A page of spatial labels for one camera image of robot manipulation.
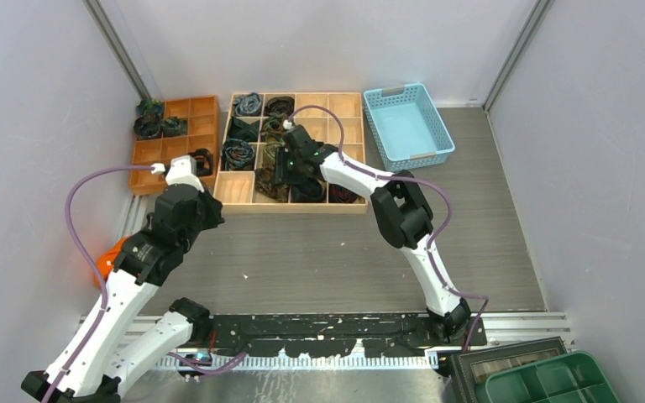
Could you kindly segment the black key pattern tie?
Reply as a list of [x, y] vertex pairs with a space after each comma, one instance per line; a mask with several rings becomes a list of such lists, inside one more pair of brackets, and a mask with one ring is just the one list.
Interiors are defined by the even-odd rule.
[[254, 171], [254, 189], [279, 203], [289, 201], [290, 187], [275, 181], [275, 169], [269, 166]]

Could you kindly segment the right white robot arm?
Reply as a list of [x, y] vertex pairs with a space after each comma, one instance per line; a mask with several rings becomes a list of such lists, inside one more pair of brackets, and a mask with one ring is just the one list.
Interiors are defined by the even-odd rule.
[[277, 173], [291, 182], [305, 179], [342, 186], [367, 200], [382, 238], [404, 255], [419, 282], [432, 322], [433, 335], [451, 345], [476, 325], [468, 298], [446, 279], [446, 269], [433, 239], [433, 211], [410, 172], [377, 170], [350, 158], [340, 148], [318, 142], [306, 129], [283, 123], [284, 142]]

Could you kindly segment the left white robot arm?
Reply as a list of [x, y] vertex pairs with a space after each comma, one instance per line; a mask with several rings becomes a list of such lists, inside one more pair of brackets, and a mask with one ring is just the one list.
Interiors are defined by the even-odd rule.
[[197, 177], [190, 155], [144, 170], [165, 177], [146, 225], [124, 239], [109, 275], [95, 270], [101, 295], [67, 347], [45, 370], [26, 374], [21, 389], [40, 402], [119, 402], [160, 359], [188, 343], [202, 346], [213, 330], [210, 311], [182, 297], [125, 348], [140, 310], [182, 264], [198, 235], [223, 224], [223, 204]]

